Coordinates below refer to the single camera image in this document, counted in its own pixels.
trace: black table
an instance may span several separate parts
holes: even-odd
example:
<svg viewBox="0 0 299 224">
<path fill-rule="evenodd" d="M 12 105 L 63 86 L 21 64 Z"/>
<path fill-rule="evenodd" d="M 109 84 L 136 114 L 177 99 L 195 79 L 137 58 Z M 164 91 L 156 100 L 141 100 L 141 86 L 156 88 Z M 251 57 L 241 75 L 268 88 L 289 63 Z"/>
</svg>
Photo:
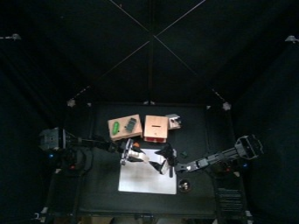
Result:
<svg viewBox="0 0 299 224">
<path fill-rule="evenodd" d="M 147 115 L 177 114 L 181 117 L 181 128 L 169 130 L 167 138 L 167 142 L 177 151 L 180 163 L 188 163 L 208 153 L 223 151 L 233 146 L 229 112 L 221 106 L 103 103 L 85 105 L 71 109 L 64 128 L 77 137 L 88 138 L 99 135 L 108 139 L 108 120 L 133 114 L 140 115 L 143 127 Z M 140 137 L 135 137 L 135 140 L 141 148 L 161 149 L 163 147 L 160 143 L 144 142 Z M 187 152 L 187 158 L 179 156 L 183 151 Z M 50 214 L 76 212 L 76 215 L 152 215 L 189 218 L 215 218 L 220 215 L 220 212 L 216 212 L 220 210 L 220 203 L 217 197 L 215 198 L 219 188 L 215 179 L 205 171 L 177 173 L 176 181 L 188 179 L 192 189 L 187 193 L 177 191 L 175 195 L 120 192 L 119 173 L 119 155 L 93 149 L 92 169 L 84 178 L 53 175 L 48 199 Z M 243 190 L 239 184 L 241 181 L 235 180 L 236 184 L 232 186 L 231 183 L 235 182 L 227 182 L 229 188 L 235 186 L 237 191 Z"/>
</svg>

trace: white sheet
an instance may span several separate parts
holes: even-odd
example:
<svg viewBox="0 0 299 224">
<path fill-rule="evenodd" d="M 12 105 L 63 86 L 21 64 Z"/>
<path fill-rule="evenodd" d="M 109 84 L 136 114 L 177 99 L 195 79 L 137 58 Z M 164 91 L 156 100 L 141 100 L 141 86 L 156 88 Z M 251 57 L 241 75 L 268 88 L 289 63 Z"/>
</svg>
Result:
<svg viewBox="0 0 299 224">
<path fill-rule="evenodd" d="M 155 154 L 156 150 L 141 149 L 149 160 L 157 163 L 164 157 Z M 129 163 L 120 166 L 117 190 L 131 193 L 163 193 L 176 194 L 176 175 L 169 171 L 161 175 L 156 169 L 145 163 Z"/>
</svg>

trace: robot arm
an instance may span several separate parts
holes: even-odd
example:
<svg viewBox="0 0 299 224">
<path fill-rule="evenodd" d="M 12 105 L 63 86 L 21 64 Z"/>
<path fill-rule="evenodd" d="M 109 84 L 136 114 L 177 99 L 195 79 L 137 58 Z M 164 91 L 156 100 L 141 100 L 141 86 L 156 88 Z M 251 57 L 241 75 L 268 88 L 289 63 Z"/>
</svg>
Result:
<svg viewBox="0 0 299 224">
<path fill-rule="evenodd" d="M 81 175 L 89 170 L 92 165 L 91 148 L 99 148 L 103 151 L 121 154 L 120 164 L 127 162 L 148 163 L 148 156 L 140 150 L 139 145 L 133 144 L 132 139 L 113 142 L 107 141 L 103 137 L 96 136 L 93 139 L 75 137 L 65 129 L 45 129 L 40 134 L 40 148 L 59 157 L 59 167 L 68 174 Z"/>
<path fill-rule="evenodd" d="M 157 151 L 156 153 L 164 157 L 163 163 L 157 164 L 149 161 L 149 164 L 160 172 L 160 174 L 164 174 L 164 170 L 167 170 L 171 166 L 173 167 L 176 172 L 193 172 L 219 162 L 233 161 L 239 158 L 251 160 L 257 157 L 257 154 L 264 152 L 261 143 L 259 142 L 256 137 L 251 135 L 240 137 L 235 143 L 233 148 L 217 152 L 208 157 L 203 157 L 189 162 L 188 164 L 180 164 L 173 153 L 175 150 L 168 144 L 164 149 Z"/>
</svg>

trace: black curtain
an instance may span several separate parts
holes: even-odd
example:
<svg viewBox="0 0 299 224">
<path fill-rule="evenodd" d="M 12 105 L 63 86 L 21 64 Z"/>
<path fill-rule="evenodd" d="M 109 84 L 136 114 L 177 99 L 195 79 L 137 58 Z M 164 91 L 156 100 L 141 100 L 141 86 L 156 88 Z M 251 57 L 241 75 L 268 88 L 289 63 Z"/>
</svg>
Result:
<svg viewBox="0 0 299 224">
<path fill-rule="evenodd" d="M 285 49 L 233 108 L 239 135 L 253 133 L 264 155 L 245 178 L 249 207 L 259 223 L 297 223 L 299 201 L 299 45 Z"/>
<path fill-rule="evenodd" d="M 57 89 L 20 41 L 0 40 L 0 222 L 29 221 L 42 209 L 49 185 L 42 129 L 63 125 Z"/>
</svg>

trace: black enclosure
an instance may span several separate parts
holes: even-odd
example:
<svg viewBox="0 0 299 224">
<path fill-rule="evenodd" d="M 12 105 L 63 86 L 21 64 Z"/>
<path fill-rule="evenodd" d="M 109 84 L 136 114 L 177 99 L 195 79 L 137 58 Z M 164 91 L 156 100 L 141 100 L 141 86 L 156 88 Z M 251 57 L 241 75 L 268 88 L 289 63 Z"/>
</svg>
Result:
<svg viewBox="0 0 299 224">
<path fill-rule="evenodd" d="M 264 145 L 244 173 L 248 210 L 256 223 L 297 223 L 297 11 L 296 0 L 2 1 L 0 222 L 42 210 L 52 169 L 37 136 L 84 129 L 76 108 L 228 103 L 217 137 Z"/>
</svg>

